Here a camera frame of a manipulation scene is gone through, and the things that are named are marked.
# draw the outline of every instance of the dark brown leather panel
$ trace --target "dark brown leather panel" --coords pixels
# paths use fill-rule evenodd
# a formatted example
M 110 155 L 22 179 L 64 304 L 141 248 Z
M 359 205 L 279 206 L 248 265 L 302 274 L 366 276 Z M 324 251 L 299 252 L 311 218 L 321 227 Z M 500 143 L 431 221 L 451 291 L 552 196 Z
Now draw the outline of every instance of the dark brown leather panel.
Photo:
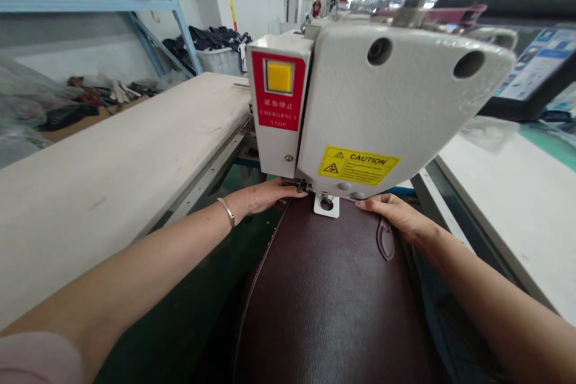
M 235 382 L 443 382 L 392 230 L 352 202 L 331 219 L 313 201 L 289 203 L 248 282 Z

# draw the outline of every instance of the yellow button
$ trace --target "yellow button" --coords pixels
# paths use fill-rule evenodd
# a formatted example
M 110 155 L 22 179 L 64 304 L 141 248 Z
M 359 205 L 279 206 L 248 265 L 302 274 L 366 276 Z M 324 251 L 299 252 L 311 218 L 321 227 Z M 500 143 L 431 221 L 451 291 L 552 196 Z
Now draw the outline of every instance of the yellow button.
M 283 93 L 292 91 L 292 65 L 268 62 L 268 90 Z

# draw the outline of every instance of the blue metal shelving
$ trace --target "blue metal shelving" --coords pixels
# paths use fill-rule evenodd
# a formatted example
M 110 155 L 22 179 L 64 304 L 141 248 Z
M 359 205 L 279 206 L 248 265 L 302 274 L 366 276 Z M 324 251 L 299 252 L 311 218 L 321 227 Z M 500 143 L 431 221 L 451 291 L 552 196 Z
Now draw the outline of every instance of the blue metal shelving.
M 190 54 L 194 70 L 197 75 L 201 74 L 202 68 L 178 0 L 0 0 L 0 13 L 128 12 L 130 19 L 136 24 L 134 31 L 138 32 L 137 35 L 158 75 L 165 75 L 166 72 L 152 44 L 162 50 L 189 78 L 192 78 L 194 75 L 182 66 L 133 13 L 145 10 L 172 11 Z
M 174 10 L 171 0 L 0 0 L 2 13 Z

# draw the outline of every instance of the bolt hole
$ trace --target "bolt hole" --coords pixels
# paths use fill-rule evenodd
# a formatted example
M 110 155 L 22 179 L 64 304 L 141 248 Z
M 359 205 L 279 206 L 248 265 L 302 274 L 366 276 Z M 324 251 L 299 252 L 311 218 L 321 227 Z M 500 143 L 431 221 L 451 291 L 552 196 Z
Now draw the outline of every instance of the bolt hole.
M 480 51 L 471 51 L 463 56 L 454 67 L 454 76 L 456 78 L 470 78 L 480 70 L 484 64 L 484 53 Z
M 331 211 L 334 208 L 334 203 L 328 202 L 323 198 L 320 200 L 320 207 L 325 211 Z
M 387 38 L 380 38 L 370 46 L 368 50 L 368 63 L 372 66 L 384 64 L 392 54 L 392 42 Z

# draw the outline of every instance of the caution sticker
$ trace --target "caution sticker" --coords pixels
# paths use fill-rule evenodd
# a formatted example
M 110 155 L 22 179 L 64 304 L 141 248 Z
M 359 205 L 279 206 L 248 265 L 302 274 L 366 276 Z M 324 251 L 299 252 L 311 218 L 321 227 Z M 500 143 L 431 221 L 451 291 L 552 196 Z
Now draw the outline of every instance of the caution sticker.
M 318 175 L 378 186 L 400 158 L 326 146 Z

